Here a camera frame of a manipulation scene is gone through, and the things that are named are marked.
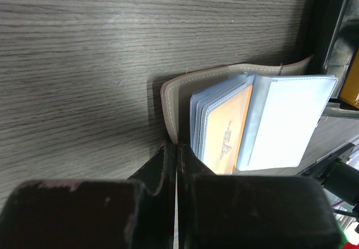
wooden table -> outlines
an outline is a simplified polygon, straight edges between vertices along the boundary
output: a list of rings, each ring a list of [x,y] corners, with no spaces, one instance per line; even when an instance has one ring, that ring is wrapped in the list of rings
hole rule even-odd
[[[0,1],[0,205],[27,179],[127,178],[165,134],[164,81],[225,64],[297,61],[313,3]],[[358,129],[322,122],[303,164]]]

black object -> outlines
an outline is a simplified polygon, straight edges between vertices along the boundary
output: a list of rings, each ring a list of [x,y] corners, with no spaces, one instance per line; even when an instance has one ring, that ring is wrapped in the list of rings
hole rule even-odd
[[[359,119],[359,111],[336,100],[359,43],[359,0],[315,0],[302,58],[314,54],[307,73],[335,75],[338,84],[323,115]]]
[[[172,248],[176,160],[180,248],[338,248],[313,179],[216,176],[170,142],[126,181],[23,183],[0,215],[0,248]]]
[[[346,216],[350,216],[350,217],[353,217],[353,218],[359,218],[358,214],[351,213],[350,211],[342,211],[342,210],[338,210],[338,209],[333,209],[333,213],[346,215]]]
[[[316,179],[325,189],[353,205],[355,214],[345,214],[352,217],[359,216],[359,170],[346,162],[355,147],[347,144],[298,174]]]
[[[128,180],[18,186],[0,215],[0,248],[173,248],[175,147],[164,142]]]

